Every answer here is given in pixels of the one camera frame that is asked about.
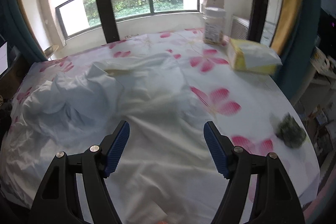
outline metal pin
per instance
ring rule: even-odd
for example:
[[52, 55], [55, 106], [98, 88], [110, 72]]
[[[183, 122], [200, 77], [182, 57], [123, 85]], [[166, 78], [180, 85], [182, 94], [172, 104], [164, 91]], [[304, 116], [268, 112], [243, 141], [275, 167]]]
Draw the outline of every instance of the metal pin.
[[64, 152], [63, 151], [60, 151], [60, 152], [56, 153], [56, 157], [57, 158], [62, 158], [63, 156], [64, 156]]
[[241, 152], [244, 151], [243, 148], [240, 147], [240, 146], [235, 146], [235, 148], [234, 148], [233, 150], [234, 150], [236, 153], [241, 153]]
[[96, 152], [96, 151], [98, 151], [99, 150], [99, 146], [98, 145], [92, 145], [91, 147], [90, 147], [90, 151], [91, 152]]
[[270, 156], [272, 159], [276, 159], [276, 158], [278, 158], [278, 155], [277, 155], [276, 153], [274, 153], [274, 152], [269, 153], [269, 156]]

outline clear plastic bottle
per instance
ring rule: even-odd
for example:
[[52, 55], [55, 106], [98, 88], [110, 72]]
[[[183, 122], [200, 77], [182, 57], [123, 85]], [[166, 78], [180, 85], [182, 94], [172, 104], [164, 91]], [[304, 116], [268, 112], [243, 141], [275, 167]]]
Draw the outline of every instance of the clear plastic bottle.
[[204, 9], [204, 36], [203, 40], [209, 44], [221, 44], [223, 41], [223, 29], [225, 26], [226, 11], [217, 7]]

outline blue gripper pad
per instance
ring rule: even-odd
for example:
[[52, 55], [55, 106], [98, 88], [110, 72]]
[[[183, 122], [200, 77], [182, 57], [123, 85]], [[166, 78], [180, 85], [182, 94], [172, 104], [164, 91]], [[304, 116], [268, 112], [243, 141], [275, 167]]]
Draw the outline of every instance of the blue gripper pad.
[[125, 145], [128, 141], [129, 131], [129, 124], [128, 122], [125, 122], [107, 154], [106, 167], [104, 169], [104, 175], [106, 177], [116, 170], [121, 154], [123, 153]]
[[229, 170], [227, 167], [227, 156], [222, 149], [214, 131], [211, 129], [208, 123], [204, 125], [203, 128], [204, 138], [210, 150], [213, 161], [215, 162], [217, 171], [223, 174], [225, 178], [229, 175]]

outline green rock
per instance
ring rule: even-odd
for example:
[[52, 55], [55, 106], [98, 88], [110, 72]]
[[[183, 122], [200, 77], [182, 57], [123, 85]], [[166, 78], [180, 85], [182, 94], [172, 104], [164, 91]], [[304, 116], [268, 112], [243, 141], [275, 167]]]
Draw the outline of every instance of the green rock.
[[278, 125], [276, 136], [290, 148], [299, 148], [307, 137], [305, 130], [289, 113]]

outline white jar lid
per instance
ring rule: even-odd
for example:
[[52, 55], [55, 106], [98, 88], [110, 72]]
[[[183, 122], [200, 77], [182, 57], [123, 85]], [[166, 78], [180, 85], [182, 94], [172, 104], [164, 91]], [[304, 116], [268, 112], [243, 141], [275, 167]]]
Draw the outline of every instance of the white jar lid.
[[204, 9], [204, 14], [208, 17], [225, 17], [226, 11], [217, 7], [206, 7]]

